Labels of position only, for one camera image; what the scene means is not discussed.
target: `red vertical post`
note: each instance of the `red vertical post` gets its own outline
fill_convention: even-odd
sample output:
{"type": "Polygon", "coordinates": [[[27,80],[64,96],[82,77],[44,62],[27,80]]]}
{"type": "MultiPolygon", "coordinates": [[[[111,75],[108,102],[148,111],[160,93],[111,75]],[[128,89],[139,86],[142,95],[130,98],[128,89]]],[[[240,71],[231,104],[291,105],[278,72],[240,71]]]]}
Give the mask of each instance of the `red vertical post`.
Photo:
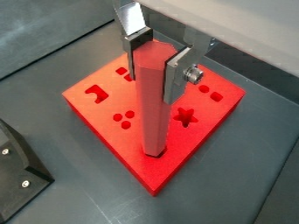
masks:
{"type": "Polygon", "coordinates": [[[176,54],[174,46],[150,41],[134,52],[136,99],[142,120],[144,154],[152,157],[166,150],[171,105],[164,103],[164,65],[176,54]]]}

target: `metal bracket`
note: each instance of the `metal bracket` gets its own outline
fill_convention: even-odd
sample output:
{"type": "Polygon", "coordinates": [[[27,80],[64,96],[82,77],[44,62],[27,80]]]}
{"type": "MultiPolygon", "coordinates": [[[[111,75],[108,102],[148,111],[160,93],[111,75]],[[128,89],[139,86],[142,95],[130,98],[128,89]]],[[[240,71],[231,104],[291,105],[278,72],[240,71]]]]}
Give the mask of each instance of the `metal bracket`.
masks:
{"type": "Polygon", "coordinates": [[[54,182],[52,175],[19,132],[0,119],[0,224],[54,182]]]}
{"type": "Polygon", "coordinates": [[[187,47],[166,63],[163,100],[168,104],[172,104],[183,95],[187,81],[194,85],[200,82],[203,71],[198,65],[211,45],[211,36],[188,26],[183,40],[187,47]]]}
{"type": "Polygon", "coordinates": [[[116,23],[122,30],[123,48],[127,52],[128,70],[135,80],[134,50],[154,40],[154,30],[146,26],[140,4],[132,0],[114,0],[116,23]]]}

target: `shape sorting board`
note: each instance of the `shape sorting board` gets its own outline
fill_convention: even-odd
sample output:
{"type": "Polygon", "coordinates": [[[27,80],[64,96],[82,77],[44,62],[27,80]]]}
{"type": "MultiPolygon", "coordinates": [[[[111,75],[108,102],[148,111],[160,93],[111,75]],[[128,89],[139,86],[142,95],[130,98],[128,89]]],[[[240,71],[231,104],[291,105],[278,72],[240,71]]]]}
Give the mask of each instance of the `shape sorting board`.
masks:
{"type": "Polygon", "coordinates": [[[167,151],[160,158],[143,152],[136,83],[130,79],[126,54],[63,93],[74,111],[154,196],[246,94],[208,68],[200,69],[200,84],[188,83],[183,97],[172,105],[167,151]]]}

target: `gray panel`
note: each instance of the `gray panel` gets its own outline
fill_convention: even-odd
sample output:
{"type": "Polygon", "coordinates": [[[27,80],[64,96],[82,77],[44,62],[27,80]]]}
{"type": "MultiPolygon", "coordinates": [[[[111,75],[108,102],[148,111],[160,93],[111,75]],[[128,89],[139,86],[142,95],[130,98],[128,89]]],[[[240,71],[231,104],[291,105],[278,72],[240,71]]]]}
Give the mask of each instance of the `gray panel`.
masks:
{"type": "Polygon", "coordinates": [[[183,35],[186,25],[143,5],[142,10],[144,13],[146,25],[151,27],[155,32],[159,32],[160,35],[164,35],[168,39],[184,46],[186,41],[183,40],[183,35]]]}
{"type": "Polygon", "coordinates": [[[299,106],[206,59],[247,95],[152,198],[62,98],[122,53],[110,24],[0,82],[0,117],[56,179],[10,224],[252,223],[299,135],[299,106]]]}
{"type": "Polygon", "coordinates": [[[0,79],[112,19],[110,0],[0,0],[0,79]]]}
{"type": "Polygon", "coordinates": [[[236,48],[219,43],[207,57],[299,104],[299,78],[236,48]]]}
{"type": "Polygon", "coordinates": [[[266,199],[256,224],[299,223],[299,140],[266,199]]]}
{"type": "Polygon", "coordinates": [[[299,2],[136,0],[299,77],[299,2]]]}

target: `red square platform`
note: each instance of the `red square platform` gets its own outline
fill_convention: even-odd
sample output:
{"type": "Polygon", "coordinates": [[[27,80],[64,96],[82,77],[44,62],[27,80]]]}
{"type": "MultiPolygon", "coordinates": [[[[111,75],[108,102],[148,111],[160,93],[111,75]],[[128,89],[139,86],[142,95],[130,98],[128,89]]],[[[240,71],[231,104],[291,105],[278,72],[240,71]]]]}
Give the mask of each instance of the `red square platform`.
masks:
{"type": "Polygon", "coordinates": [[[167,151],[160,158],[143,153],[136,86],[123,55],[72,86],[63,96],[84,123],[155,196],[238,106],[244,90],[200,66],[199,85],[187,85],[172,105],[167,151]]]}

